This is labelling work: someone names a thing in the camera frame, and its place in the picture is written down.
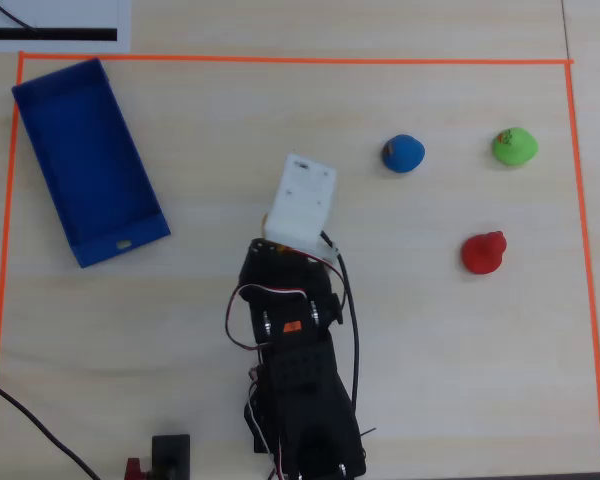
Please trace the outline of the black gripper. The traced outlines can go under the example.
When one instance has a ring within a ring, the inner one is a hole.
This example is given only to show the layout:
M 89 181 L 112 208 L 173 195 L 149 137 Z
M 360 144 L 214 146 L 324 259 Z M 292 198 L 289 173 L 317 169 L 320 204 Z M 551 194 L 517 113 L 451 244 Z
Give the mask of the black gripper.
M 333 292 L 329 275 L 341 282 L 341 272 L 328 261 L 264 238 L 253 239 L 241 268 L 238 285 L 257 284 L 271 289 L 303 290 L 309 299 L 325 303 L 332 317 L 343 323 L 344 299 Z

